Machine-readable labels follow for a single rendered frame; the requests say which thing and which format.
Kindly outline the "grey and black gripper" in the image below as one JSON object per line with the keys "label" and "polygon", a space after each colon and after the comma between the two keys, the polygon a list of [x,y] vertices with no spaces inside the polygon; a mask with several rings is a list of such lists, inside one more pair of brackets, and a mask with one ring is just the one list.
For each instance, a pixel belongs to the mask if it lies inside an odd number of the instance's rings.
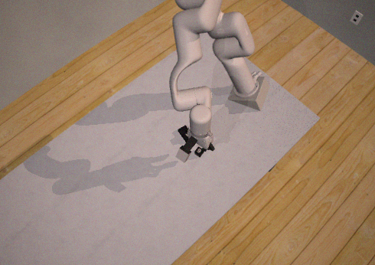
{"label": "grey and black gripper", "polygon": [[[191,131],[190,131],[190,126],[188,127],[188,129],[185,130],[185,132],[187,133],[187,137],[190,138],[192,136],[191,134]],[[194,136],[193,136],[194,137]],[[195,139],[197,139],[197,144],[199,146],[202,147],[201,149],[201,152],[206,152],[207,150],[211,150],[211,151],[214,151],[215,148],[214,146],[212,145],[213,141],[214,141],[214,135],[212,135],[211,137],[210,136],[207,136],[207,137],[204,137],[202,139],[199,139],[199,138],[196,138],[194,137]],[[196,144],[195,143],[195,144]],[[209,148],[208,148],[209,147]]]}

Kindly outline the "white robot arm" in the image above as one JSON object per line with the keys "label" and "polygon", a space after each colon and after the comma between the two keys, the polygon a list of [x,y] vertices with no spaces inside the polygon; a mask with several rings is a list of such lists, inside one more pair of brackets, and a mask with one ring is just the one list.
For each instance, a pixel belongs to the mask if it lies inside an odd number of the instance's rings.
{"label": "white robot arm", "polygon": [[250,97],[259,88],[257,77],[262,73],[259,71],[256,74],[254,71],[251,74],[243,58],[252,55],[255,51],[249,26],[240,12],[223,13],[220,10],[222,1],[175,0],[178,7],[184,11],[178,12],[172,20],[178,62],[171,72],[169,86],[173,107],[179,112],[190,110],[192,134],[175,156],[183,163],[188,160],[191,149],[197,142],[194,137],[202,139],[213,135],[210,132],[212,117],[210,88],[195,87],[178,90],[178,77],[181,72],[203,56],[201,33],[208,33],[211,38],[216,39],[213,42],[213,52],[232,80],[233,92],[237,97]]}

